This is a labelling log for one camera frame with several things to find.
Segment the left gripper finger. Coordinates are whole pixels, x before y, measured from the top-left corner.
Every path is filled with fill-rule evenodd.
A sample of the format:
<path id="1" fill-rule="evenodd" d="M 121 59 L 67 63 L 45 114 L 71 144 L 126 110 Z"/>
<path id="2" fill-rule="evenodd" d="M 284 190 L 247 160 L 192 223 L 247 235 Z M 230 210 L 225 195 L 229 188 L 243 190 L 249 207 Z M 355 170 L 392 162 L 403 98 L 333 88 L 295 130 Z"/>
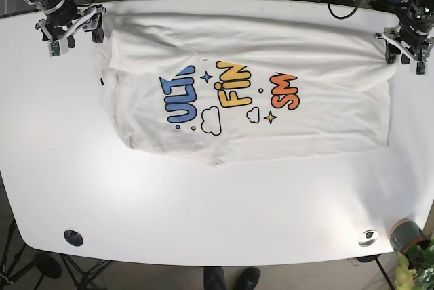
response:
<path id="1" fill-rule="evenodd" d="M 401 63 L 409 65 L 417 75 L 424 75 L 427 70 L 427 58 L 432 49 L 433 43 L 423 43 L 421 47 L 405 47 L 401 54 Z"/>
<path id="2" fill-rule="evenodd" d="M 385 28 L 382 33 L 374 34 L 376 39 L 385 43 L 384 58 L 387 64 L 394 64 L 397 59 L 400 59 L 402 65 L 408 64 L 408 57 L 404 52 L 407 49 L 403 44 L 402 32 L 401 26 L 394 26 Z"/>

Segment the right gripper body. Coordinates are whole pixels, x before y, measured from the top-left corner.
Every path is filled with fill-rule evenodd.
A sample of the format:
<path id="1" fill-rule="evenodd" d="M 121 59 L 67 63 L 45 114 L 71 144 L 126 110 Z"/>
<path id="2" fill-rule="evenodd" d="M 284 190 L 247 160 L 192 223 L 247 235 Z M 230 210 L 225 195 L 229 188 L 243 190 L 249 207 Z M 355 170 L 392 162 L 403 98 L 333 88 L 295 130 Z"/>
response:
<path id="1" fill-rule="evenodd" d="M 69 37 L 89 23 L 89 9 L 79 9 L 74 0 L 31 0 L 46 19 L 35 24 L 44 37 Z"/>

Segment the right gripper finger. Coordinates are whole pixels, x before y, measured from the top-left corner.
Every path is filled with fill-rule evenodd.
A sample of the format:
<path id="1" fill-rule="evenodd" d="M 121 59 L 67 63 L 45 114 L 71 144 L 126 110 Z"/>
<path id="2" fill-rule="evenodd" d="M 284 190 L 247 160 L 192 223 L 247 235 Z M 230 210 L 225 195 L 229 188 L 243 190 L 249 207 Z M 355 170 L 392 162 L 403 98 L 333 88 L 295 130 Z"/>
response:
<path id="1" fill-rule="evenodd" d="M 36 23 L 35 29 L 43 33 L 42 40 L 47 42 L 50 57 L 64 55 L 68 53 L 70 49 L 75 48 L 74 34 L 79 28 L 77 23 L 78 21 L 67 24 L 66 30 L 64 30 L 62 26 L 55 26 L 44 19 Z"/>
<path id="2" fill-rule="evenodd" d="M 79 9 L 75 16 L 79 23 L 78 29 L 92 34 L 92 41 L 101 44 L 104 41 L 104 30 L 102 27 L 102 16 L 106 8 L 103 5 L 92 5 L 87 9 Z"/>

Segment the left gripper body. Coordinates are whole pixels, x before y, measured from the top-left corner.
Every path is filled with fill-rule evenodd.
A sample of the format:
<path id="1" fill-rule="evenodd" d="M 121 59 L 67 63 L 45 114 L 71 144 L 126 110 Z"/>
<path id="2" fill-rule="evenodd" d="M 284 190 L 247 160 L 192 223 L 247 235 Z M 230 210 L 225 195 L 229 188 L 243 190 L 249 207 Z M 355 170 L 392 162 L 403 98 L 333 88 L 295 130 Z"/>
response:
<path id="1" fill-rule="evenodd" d="M 412 55 L 427 57 L 433 47 L 429 41 L 429 34 L 433 28 L 433 9 L 396 9 L 395 14 L 399 18 L 399 36 L 395 38 L 399 46 L 395 46 L 401 52 L 408 50 Z"/>

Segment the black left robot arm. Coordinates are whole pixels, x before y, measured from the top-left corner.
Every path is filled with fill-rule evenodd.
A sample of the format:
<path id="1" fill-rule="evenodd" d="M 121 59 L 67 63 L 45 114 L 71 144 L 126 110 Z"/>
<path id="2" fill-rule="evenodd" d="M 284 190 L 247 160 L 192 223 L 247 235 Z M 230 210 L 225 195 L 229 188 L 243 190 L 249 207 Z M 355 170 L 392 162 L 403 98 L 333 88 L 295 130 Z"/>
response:
<path id="1" fill-rule="evenodd" d="M 427 71 L 428 57 L 433 51 L 433 0 L 401 0 L 392 2 L 386 0 L 372 0 L 390 10 L 398 18 L 398 24 L 386 27 L 375 38 L 385 42 L 385 60 L 393 64 L 396 57 L 401 57 L 403 65 L 412 65 L 417 75 L 424 75 Z M 336 15 L 331 8 L 331 0 L 326 4 L 329 13 L 337 20 L 350 18 L 360 8 L 362 0 L 356 0 L 353 10 L 345 15 Z"/>

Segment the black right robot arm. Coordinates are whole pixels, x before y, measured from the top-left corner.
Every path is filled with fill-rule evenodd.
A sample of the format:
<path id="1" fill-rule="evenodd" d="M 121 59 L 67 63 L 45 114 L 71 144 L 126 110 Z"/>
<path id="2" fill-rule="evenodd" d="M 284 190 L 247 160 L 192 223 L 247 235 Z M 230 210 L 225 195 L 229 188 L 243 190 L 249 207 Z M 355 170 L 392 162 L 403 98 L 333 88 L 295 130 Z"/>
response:
<path id="1" fill-rule="evenodd" d="M 92 34 L 92 41 L 104 41 L 102 16 L 106 8 L 94 0 L 24 0 L 45 14 L 35 29 L 42 33 L 51 57 L 61 56 L 75 47 L 74 35 L 82 30 Z"/>

